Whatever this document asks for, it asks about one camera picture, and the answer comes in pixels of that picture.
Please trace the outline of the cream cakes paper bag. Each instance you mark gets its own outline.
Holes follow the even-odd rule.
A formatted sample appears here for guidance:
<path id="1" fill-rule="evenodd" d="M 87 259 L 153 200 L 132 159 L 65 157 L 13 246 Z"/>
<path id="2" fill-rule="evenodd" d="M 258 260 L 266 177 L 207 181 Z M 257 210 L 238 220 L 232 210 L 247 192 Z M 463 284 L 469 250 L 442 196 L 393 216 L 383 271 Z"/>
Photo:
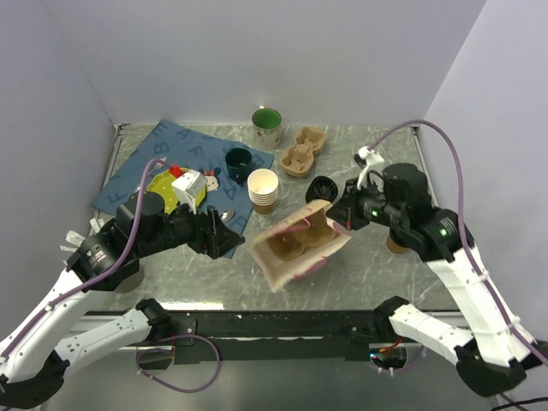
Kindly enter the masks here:
<path id="1" fill-rule="evenodd" d="M 257 235 L 249 252 L 262 270 L 271 292 L 304 277 L 349 241 L 327 217 L 327 200 L 313 200 L 278 224 Z"/>

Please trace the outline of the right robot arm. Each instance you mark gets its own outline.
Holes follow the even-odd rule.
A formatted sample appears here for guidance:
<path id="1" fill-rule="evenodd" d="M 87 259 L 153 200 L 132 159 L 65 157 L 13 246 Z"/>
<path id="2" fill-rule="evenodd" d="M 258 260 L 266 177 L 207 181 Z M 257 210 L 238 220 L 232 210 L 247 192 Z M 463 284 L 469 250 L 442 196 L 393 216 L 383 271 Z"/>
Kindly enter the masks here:
<path id="1" fill-rule="evenodd" d="M 358 179 L 345 183 L 327 212 L 347 230 L 370 223 L 389 228 L 389 238 L 420 257 L 458 306 L 467 329 L 423 313 L 399 296 L 374 311 L 376 335 L 387 342 L 411 339 L 455 366 L 464 384 L 483 397 L 513 390 L 527 370 L 541 365 L 547 344 L 525 331 L 503 303 L 467 227 L 449 209 L 432 203 L 426 175 L 412 164 L 392 164 L 379 173 L 381 187 Z"/>

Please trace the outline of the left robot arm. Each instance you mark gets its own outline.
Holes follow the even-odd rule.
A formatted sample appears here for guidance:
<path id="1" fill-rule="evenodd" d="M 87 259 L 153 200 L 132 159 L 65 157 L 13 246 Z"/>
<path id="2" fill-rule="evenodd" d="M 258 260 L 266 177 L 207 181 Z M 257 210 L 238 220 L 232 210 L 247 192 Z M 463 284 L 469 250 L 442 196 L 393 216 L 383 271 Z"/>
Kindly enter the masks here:
<path id="1" fill-rule="evenodd" d="M 171 336 L 171 317 L 153 298 L 108 324 L 68 335 L 84 314 L 140 271 L 141 259 L 181 245 L 218 259 L 244 241 L 213 206 L 202 212 L 180 205 L 166 213 L 159 194 L 133 194 L 81 243 L 45 298 L 1 342 L 1 408 L 35 408 L 94 361 L 121 347 L 159 344 Z"/>

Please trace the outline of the brown paper coffee cup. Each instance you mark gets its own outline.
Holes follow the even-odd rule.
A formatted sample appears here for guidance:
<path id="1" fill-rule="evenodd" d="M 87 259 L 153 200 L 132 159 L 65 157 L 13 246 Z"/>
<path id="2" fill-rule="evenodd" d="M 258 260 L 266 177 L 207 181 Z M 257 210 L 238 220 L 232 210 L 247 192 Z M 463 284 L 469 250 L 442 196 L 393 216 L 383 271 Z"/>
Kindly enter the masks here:
<path id="1" fill-rule="evenodd" d="M 396 255 L 402 255 L 405 254 L 408 251 L 407 247 L 404 247 L 400 245 L 398 242 L 396 242 L 391 235 L 388 235 L 386 238 L 385 245 L 387 249 Z"/>

